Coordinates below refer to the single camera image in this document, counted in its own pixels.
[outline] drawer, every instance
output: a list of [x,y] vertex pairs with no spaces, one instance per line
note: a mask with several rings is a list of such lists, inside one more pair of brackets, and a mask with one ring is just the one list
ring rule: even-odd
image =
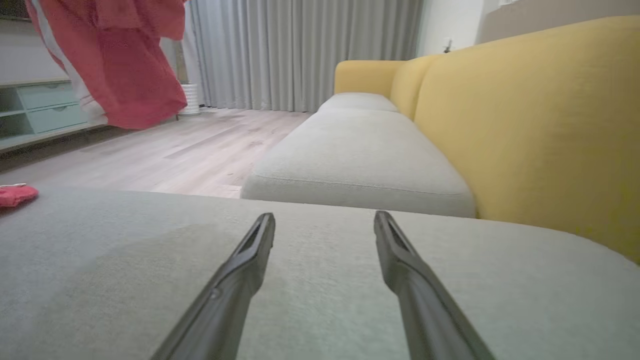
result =
[[18,88],[25,109],[77,102],[71,83],[23,86]]
[[32,111],[27,113],[29,125],[34,133],[59,129],[61,127],[87,122],[88,115],[80,109],[80,105],[61,106],[59,108]]

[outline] curtain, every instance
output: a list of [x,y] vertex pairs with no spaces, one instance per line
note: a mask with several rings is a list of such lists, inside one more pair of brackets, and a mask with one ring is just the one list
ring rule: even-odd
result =
[[342,60],[408,60],[422,0],[192,0],[206,105],[316,111]]

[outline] sheer white curtain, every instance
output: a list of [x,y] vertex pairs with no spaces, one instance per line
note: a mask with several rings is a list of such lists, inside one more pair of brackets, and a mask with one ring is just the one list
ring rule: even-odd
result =
[[316,111],[342,60],[415,54],[422,0],[192,0],[202,90],[218,108]]

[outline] floor plank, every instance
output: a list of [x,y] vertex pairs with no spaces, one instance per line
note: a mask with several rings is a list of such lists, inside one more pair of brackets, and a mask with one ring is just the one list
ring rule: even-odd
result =
[[113,138],[95,135],[89,143],[58,144],[59,154],[50,156],[44,148],[2,159],[11,169],[0,172],[0,184],[237,198],[255,162],[308,116],[211,109],[144,131],[115,130]]

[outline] yellow sofa armrest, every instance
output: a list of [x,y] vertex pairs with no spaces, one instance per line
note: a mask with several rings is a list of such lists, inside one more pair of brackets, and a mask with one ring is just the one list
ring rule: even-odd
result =
[[391,98],[396,70],[406,61],[347,60],[335,68],[334,94],[368,92]]

